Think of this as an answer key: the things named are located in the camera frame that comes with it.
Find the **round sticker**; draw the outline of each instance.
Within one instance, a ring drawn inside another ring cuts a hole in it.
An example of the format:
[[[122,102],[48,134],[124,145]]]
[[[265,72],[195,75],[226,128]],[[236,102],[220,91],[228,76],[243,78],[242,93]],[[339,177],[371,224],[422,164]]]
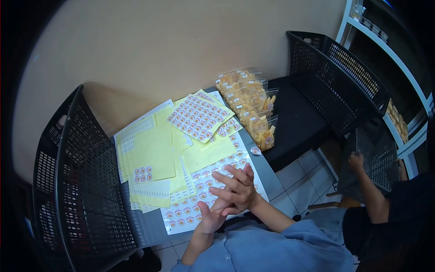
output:
[[[202,184],[202,183],[196,184],[196,189],[202,191],[202,189],[204,189],[204,184]]]

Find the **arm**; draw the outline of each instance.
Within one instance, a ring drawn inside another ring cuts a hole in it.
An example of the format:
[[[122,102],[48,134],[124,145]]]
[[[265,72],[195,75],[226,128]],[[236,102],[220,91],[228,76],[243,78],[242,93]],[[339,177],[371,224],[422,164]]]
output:
[[[226,185],[225,188],[231,190],[222,190],[210,187],[212,194],[223,198],[224,200],[234,203],[235,207],[229,207],[223,210],[222,215],[238,214],[245,209],[249,209],[265,225],[274,232],[281,232],[295,223],[291,218],[280,212],[274,206],[267,203],[254,188],[254,172],[249,164],[245,165],[243,170],[235,169],[231,165],[225,166],[233,177],[227,177],[213,172],[215,179]]]
[[[364,157],[354,152],[349,158],[349,167],[358,177],[368,216],[373,224],[387,223],[390,201],[385,198],[364,171]]]
[[[214,233],[205,233],[201,223],[194,230],[192,239],[181,258],[181,262],[185,265],[192,265],[196,258],[213,244]]]

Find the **orange logo sticker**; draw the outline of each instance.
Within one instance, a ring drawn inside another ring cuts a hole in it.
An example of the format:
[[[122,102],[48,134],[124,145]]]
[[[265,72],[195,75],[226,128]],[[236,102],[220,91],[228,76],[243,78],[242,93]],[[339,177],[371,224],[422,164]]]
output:
[[[204,199],[207,198],[207,194],[206,193],[200,193],[199,194],[199,198],[204,200]]]

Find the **wooden chair leg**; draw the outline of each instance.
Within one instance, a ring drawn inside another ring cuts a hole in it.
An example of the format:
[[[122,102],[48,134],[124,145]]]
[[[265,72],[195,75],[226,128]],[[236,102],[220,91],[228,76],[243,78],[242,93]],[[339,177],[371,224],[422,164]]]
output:
[[[326,194],[326,196],[334,196],[334,195],[340,195],[340,193],[339,192],[333,192],[333,193],[329,193],[329,194]]]
[[[329,208],[329,207],[339,207],[340,202],[328,202],[316,205],[309,205],[308,210],[321,209],[321,208]]]

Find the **black crate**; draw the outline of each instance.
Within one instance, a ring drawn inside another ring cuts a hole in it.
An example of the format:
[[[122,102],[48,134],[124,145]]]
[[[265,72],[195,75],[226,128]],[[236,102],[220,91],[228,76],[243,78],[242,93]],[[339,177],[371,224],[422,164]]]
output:
[[[136,250],[121,201],[115,147],[82,89],[51,118],[35,160],[33,232],[56,271],[107,271]]]
[[[382,194],[391,192],[394,182],[399,180],[396,142],[382,119],[374,118],[349,134],[343,151],[337,191],[364,203],[359,181],[349,169],[351,152],[364,155],[364,170]]]
[[[343,136],[373,117],[382,117],[390,94],[380,80],[333,39],[287,31],[292,84]]]

